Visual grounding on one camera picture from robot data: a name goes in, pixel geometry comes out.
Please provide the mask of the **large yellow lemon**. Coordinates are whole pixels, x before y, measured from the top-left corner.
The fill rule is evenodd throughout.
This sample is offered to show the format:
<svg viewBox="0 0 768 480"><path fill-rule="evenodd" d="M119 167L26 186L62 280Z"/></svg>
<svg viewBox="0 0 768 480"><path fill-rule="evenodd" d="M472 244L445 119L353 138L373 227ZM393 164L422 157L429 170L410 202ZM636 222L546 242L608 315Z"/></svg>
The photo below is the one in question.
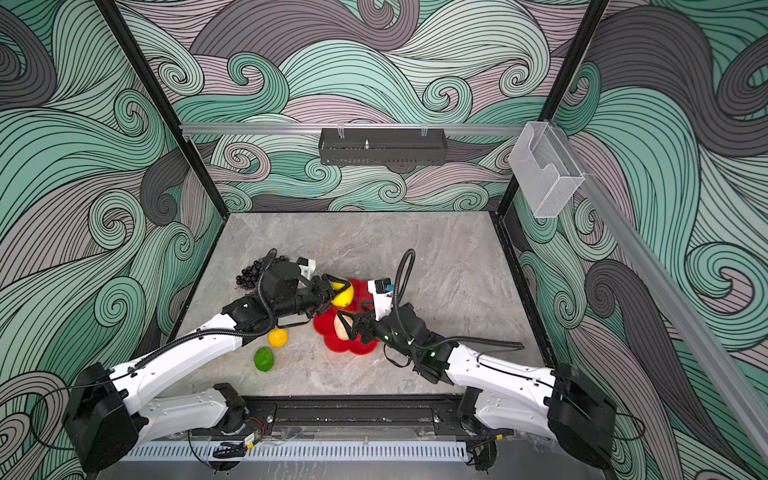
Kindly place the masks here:
<svg viewBox="0 0 768 480"><path fill-rule="evenodd" d="M331 302L334 304L334 307L337 308L345 308L352 304L355 296L354 287L351 283L351 286L346 290L333 290L334 296L331 299Z"/></svg>

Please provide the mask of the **beige garlic bulb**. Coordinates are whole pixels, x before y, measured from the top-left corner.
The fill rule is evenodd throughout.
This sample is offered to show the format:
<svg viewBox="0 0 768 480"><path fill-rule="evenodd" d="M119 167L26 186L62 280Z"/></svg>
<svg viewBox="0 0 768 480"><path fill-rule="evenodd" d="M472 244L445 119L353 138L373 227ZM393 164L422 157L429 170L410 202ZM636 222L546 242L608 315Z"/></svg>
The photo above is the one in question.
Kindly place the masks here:
<svg viewBox="0 0 768 480"><path fill-rule="evenodd" d="M348 319L342 319L341 317L336 317L334 320L334 329L335 329L336 336L339 340L349 341L350 334L354 330L354 321L348 320Z"/></svg>

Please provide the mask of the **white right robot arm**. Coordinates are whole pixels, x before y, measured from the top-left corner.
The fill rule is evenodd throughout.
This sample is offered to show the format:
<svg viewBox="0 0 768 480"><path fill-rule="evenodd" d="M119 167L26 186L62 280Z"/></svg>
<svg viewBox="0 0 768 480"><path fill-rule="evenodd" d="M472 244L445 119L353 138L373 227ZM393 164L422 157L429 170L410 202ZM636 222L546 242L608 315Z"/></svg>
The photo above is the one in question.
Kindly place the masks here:
<svg viewBox="0 0 768 480"><path fill-rule="evenodd" d="M521 431L554 440L571 457L594 468L611 464L616 403L587 374L570 364L535 368L471 348L471 338L430 331L411 304L376 318L374 311L340 312L352 340L374 340L406 356L432 384L463 388L470 427Z"/></svg>

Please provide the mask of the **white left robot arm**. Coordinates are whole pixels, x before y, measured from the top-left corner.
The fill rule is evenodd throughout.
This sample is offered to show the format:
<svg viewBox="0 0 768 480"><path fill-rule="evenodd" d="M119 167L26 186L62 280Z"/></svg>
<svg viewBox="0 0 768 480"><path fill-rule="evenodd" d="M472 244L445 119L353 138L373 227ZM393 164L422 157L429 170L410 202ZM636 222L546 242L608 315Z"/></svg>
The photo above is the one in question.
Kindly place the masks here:
<svg viewBox="0 0 768 480"><path fill-rule="evenodd" d="M315 274L311 260L263 263L254 290L196 330L112 368L99 362L84 368L74 380L62 416L83 470L98 473L133 447L178 430L220 424L231 431L240 429L245 405L228 386L210 388L200 398L177 397L166 411L150 404L191 372L268 334L279 318L299 314L313 318L340 296L353 298L352 283Z"/></svg>

